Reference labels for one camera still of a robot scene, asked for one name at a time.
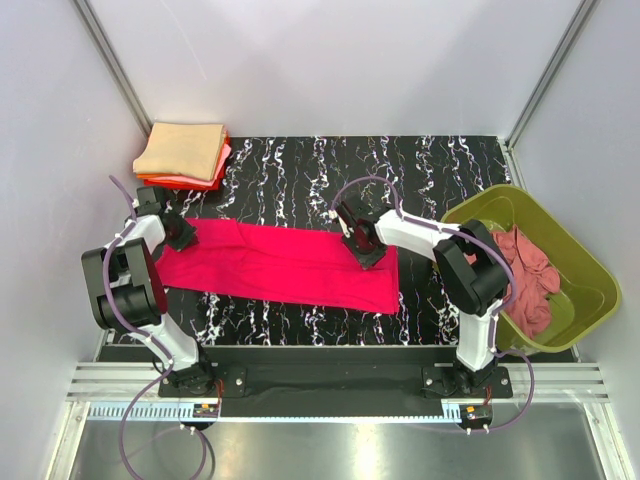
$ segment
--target gray floor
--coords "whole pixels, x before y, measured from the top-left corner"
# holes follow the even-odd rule
[[[499,406],[496,423],[515,413]],[[168,423],[131,423],[127,450],[148,442]],[[430,426],[429,428],[450,428]],[[90,421],[73,479],[129,478],[119,462],[117,422]],[[218,424],[207,436],[215,449],[200,478],[215,479],[603,479],[577,406],[534,405],[511,430],[489,436],[437,434],[410,425]],[[195,438],[176,432],[132,459],[145,479],[186,479],[200,461]]]

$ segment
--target robotic arm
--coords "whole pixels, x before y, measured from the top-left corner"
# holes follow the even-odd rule
[[[478,220],[464,225],[443,224],[402,211],[399,214],[389,206],[374,210],[358,196],[340,202],[335,213],[344,233],[343,242],[363,268],[375,265],[388,245],[406,248],[438,265],[445,291],[460,310],[456,384],[466,392],[485,381],[495,367],[487,341],[492,312],[502,304],[509,279],[484,249],[447,232],[474,237],[502,256],[487,228]],[[468,258],[474,255],[470,263]]]
[[[146,336],[130,332],[116,318],[106,296],[102,271],[108,245],[82,255],[87,290],[93,316],[100,328],[128,334],[155,353],[168,368],[167,380],[176,388],[208,389],[216,376],[211,362],[197,342],[185,334],[167,313],[167,297],[155,268],[152,253],[161,244],[181,251],[197,242],[195,228],[172,210],[163,188],[143,187],[137,191],[137,220],[133,229],[119,241],[111,255],[109,288],[117,310],[136,329],[152,335],[173,358],[166,355]],[[128,219],[126,225],[133,222]]]

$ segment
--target white panel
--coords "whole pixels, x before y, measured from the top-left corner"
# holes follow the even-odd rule
[[[248,136],[505,136],[578,3],[92,0],[150,117]]]
[[[0,471],[36,479],[98,338],[80,255],[122,225],[107,174],[131,186],[143,138],[71,2],[3,2],[0,44]]]
[[[527,187],[618,278],[620,312],[580,346],[600,363],[640,472],[640,3],[601,2],[517,147]]]

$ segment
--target green plastic bin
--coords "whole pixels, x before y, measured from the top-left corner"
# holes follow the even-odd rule
[[[613,276],[527,192],[496,185],[449,210],[443,222],[476,218],[490,231],[509,231],[514,224],[549,257],[560,273],[560,292],[550,295],[551,324],[535,339],[527,337],[505,312],[498,322],[501,350],[527,354],[570,348],[609,318],[620,304]]]

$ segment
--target marble tabletop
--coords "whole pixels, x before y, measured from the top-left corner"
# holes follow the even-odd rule
[[[432,219],[509,182],[495,137],[234,138],[232,152],[220,191],[179,192],[183,215],[339,231],[329,205],[346,182],[364,175],[389,179],[404,210]],[[354,188],[372,204],[389,203],[388,187]],[[178,289],[169,290],[169,313],[203,345],[455,344],[457,310],[427,260],[399,251],[399,278],[396,315]]]

